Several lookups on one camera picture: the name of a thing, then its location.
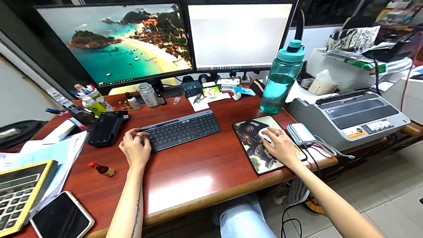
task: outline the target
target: computer monitor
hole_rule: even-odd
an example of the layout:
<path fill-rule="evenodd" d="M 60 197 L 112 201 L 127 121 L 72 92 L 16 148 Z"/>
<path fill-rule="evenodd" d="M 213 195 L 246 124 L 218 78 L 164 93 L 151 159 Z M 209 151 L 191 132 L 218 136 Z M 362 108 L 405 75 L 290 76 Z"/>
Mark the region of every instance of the computer monitor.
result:
<path fill-rule="evenodd" d="M 269 70 L 283 48 L 297 0 L 188 0 L 198 72 Z"/>
<path fill-rule="evenodd" d="M 179 4 L 157 2 L 36 9 L 98 87 L 120 87 L 193 72 Z"/>

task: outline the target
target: light blue jeans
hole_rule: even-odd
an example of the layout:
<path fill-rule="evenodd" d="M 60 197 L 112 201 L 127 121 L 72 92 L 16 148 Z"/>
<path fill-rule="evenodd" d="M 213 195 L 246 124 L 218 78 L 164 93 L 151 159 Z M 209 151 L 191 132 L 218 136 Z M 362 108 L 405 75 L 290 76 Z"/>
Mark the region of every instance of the light blue jeans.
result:
<path fill-rule="evenodd" d="M 257 201 L 224 211 L 219 218 L 222 238 L 277 238 L 264 220 Z"/>

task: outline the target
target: white mouse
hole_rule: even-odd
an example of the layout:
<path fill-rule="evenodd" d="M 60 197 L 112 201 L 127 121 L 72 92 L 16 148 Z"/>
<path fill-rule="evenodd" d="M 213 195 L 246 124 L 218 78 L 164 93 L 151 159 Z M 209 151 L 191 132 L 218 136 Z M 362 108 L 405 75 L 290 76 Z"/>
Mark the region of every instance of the white mouse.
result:
<path fill-rule="evenodd" d="M 265 130 L 267 130 L 267 128 L 263 128 L 263 129 L 261 129 L 259 132 L 258 132 L 258 136 L 264 141 L 264 140 L 266 140 L 269 144 L 270 144 L 270 146 L 271 147 L 275 147 L 275 144 L 273 143 L 273 141 L 272 141 L 272 139 L 268 136 L 268 135 L 266 135 L 266 134 L 263 134 L 262 132 L 263 131 L 265 131 Z"/>

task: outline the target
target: red wooden desk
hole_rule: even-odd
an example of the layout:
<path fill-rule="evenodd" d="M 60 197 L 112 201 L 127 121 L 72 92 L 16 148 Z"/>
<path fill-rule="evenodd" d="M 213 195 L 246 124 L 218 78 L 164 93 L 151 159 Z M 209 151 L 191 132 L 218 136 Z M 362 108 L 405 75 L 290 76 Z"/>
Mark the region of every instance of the red wooden desk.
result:
<path fill-rule="evenodd" d="M 118 148 L 124 132 L 194 113 L 188 99 L 181 97 L 176 105 L 173 98 L 168 98 L 165 106 L 148 108 L 143 104 L 140 110 L 129 111 L 130 119 L 114 146 L 101 149 L 89 145 L 83 147 L 63 190 L 73 193 L 94 218 L 95 225 L 90 230 L 94 233 L 90 237 L 104 237 L 125 183 L 129 166 Z M 124 101 L 125 97 L 120 94 L 106 99 L 112 105 L 118 105 L 117 102 Z M 243 96 L 238 101 L 225 99 L 210 103 L 222 132 L 151 155 L 143 184 L 145 227 L 294 177 L 286 168 L 258 177 L 232 129 L 235 122 L 267 115 L 259 109 L 260 100 L 259 96 Z M 285 111 L 273 117 L 283 128 L 295 122 Z M 62 121 L 62 117 L 56 116 L 33 139 L 44 138 Z M 315 150 L 310 152 L 320 168 L 337 163 L 335 157 L 327 158 Z M 99 175 L 88 167 L 92 161 L 115 169 L 115 176 L 107 178 Z M 305 163 L 315 170 L 311 158 L 309 161 L 311 163 Z M 16 237 L 35 238 L 36 234 L 29 227 Z"/>

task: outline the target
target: mouse pad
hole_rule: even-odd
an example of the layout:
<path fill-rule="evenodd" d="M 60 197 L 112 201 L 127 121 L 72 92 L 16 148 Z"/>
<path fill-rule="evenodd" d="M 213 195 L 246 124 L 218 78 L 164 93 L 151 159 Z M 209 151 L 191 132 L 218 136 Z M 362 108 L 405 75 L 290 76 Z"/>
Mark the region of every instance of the mouse pad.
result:
<path fill-rule="evenodd" d="M 232 127 L 257 175 L 267 174 L 285 167 L 283 163 L 279 162 L 267 151 L 261 138 L 258 136 L 258 132 L 266 127 L 278 130 L 282 129 L 272 116 L 262 116 L 243 122 L 237 122 L 234 123 Z M 307 160 L 307 155 L 296 145 L 295 151 L 301 161 Z"/>

